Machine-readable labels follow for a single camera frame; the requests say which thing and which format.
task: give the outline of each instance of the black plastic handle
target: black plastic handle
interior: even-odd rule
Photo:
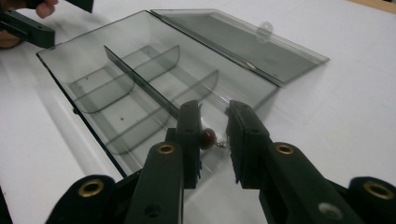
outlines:
[[[40,3],[44,2],[44,0],[25,0],[26,7],[30,9],[35,9]]]
[[[40,48],[48,49],[55,43],[54,30],[12,9],[0,14],[1,29]]]

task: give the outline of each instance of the white table surface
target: white table surface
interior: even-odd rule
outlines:
[[[96,0],[92,14],[62,1],[44,20],[21,13],[54,29],[62,43],[154,8],[217,8],[257,26],[269,21],[275,34],[329,57],[280,89],[259,116],[274,141],[297,146],[330,180],[347,187],[370,175],[396,185],[396,15],[344,0]],[[45,222],[85,175],[120,180],[38,51],[29,43],[0,50],[0,185],[14,223]],[[232,186],[233,176],[216,181]],[[263,223],[258,191],[229,202],[223,198],[239,186],[211,189],[211,201],[197,196],[186,204],[185,223]]]

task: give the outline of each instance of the human hand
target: human hand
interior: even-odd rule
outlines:
[[[24,0],[0,0],[0,4],[3,10],[26,8]],[[35,12],[40,18],[44,19],[55,11],[56,4],[58,4],[58,0],[45,0],[35,8]]]

